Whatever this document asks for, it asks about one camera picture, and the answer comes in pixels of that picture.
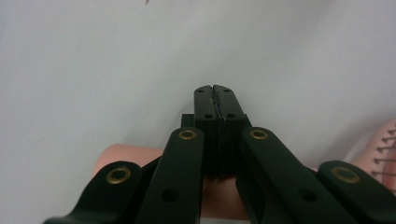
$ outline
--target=white wall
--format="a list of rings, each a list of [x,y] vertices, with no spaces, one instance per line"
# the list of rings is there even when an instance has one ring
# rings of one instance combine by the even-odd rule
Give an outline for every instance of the white wall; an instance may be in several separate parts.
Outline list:
[[[396,117],[395,1],[2,1],[0,223],[65,215],[114,143],[235,91],[306,165]]]

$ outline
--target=screw hole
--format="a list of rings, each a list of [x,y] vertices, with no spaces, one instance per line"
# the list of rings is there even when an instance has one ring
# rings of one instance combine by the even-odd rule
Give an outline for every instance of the screw hole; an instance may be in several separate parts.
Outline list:
[[[163,200],[167,203],[174,203],[177,201],[179,193],[176,189],[166,189],[163,191]]]
[[[252,130],[250,131],[250,136],[252,136],[253,138],[259,139],[259,140],[263,140],[265,138],[268,137],[268,133],[262,131],[262,130]]]
[[[300,189],[298,194],[304,201],[309,203],[313,203],[318,200],[318,195],[310,189]]]
[[[120,184],[125,182],[131,176],[131,170],[126,166],[121,166],[110,171],[106,180],[109,184]]]
[[[361,178],[355,172],[342,166],[332,168],[332,174],[339,180],[342,180],[349,184],[356,184],[361,181]]]
[[[193,132],[193,131],[185,130],[185,131],[180,132],[180,133],[178,134],[178,136],[179,136],[180,138],[182,138],[182,139],[190,140],[190,139],[195,138],[195,137],[197,136],[197,134],[196,134],[195,132]]]

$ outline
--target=black plastic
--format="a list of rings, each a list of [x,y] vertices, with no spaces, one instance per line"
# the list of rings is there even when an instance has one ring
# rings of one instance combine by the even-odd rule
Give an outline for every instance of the black plastic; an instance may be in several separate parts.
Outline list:
[[[135,223],[199,223],[203,152],[200,130],[172,132]]]
[[[320,165],[318,179],[361,223],[396,223],[396,197],[362,169],[328,161]]]
[[[107,175],[119,167],[130,170],[131,176],[119,184],[106,181]],[[45,224],[119,224],[133,223],[144,191],[138,165],[117,161],[102,168],[84,189],[73,211],[65,217],[54,217]]]
[[[205,175],[236,174],[241,162],[240,135],[251,125],[232,90],[219,85],[195,90],[194,115],[183,115],[181,126],[205,134]]]
[[[247,128],[242,139],[246,165],[265,196],[258,223],[358,223],[272,132]]]

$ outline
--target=pink object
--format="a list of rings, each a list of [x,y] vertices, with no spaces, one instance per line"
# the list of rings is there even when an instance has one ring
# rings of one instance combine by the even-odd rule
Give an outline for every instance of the pink object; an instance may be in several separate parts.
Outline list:
[[[352,163],[396,193],[396,119],[379,128]]]

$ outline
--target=pivot screw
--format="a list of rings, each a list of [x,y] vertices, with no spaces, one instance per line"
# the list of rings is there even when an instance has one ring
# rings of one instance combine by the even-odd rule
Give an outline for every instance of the pivot screw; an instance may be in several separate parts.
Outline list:
[[[332,168],[332,174],[337,177],[337,179],[349,184],[356,184],[361,181],[361,178],[355,172],[342,166]]]
[[[268,133],[262,130],[252,130],[250,131],[250,136],[259,140],[264,140],[265,138],[268,137]]]
[[[194,139],[197,136],[197,134],[194,131],[185,130],[185,131],[181,131],[180,133],[178,133],[178,136],[185,140],[191,140],[191,139]]]
[[[106,181],[115,185],[125,182],[129,177],[131,177],[131,170],[126,166],[121,166],[108,172]]]

